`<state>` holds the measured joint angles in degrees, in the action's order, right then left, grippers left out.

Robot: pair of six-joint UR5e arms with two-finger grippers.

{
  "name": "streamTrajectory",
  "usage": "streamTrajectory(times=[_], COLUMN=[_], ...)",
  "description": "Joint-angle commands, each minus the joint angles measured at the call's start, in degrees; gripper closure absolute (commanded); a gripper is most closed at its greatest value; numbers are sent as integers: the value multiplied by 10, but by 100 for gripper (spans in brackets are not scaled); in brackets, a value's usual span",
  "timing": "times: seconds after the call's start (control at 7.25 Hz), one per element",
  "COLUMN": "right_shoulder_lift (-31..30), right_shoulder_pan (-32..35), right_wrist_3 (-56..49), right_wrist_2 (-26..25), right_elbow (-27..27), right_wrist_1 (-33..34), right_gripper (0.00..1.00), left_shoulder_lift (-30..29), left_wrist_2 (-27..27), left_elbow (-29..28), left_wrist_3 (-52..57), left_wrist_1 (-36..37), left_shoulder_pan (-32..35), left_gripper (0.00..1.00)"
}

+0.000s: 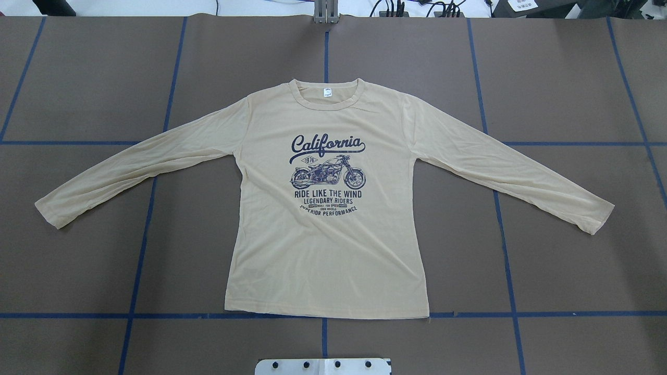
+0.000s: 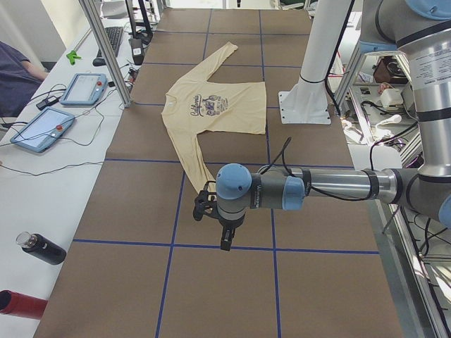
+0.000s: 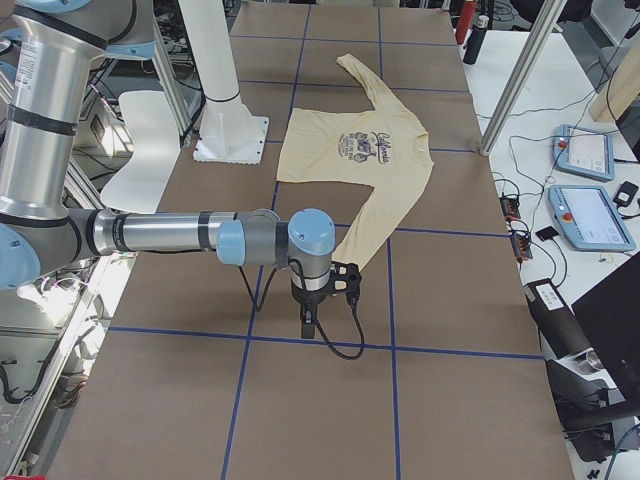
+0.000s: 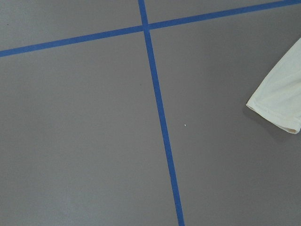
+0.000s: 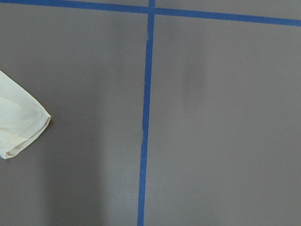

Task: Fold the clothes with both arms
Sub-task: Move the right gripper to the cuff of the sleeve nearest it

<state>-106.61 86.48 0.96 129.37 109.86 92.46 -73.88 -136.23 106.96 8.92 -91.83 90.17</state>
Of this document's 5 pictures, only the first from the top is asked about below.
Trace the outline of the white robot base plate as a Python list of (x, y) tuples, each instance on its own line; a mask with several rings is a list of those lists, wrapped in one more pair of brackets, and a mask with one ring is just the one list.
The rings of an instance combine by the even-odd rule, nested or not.
[(392, 374), (385, 358), (299, 358), (258, 361), (255, 374)]

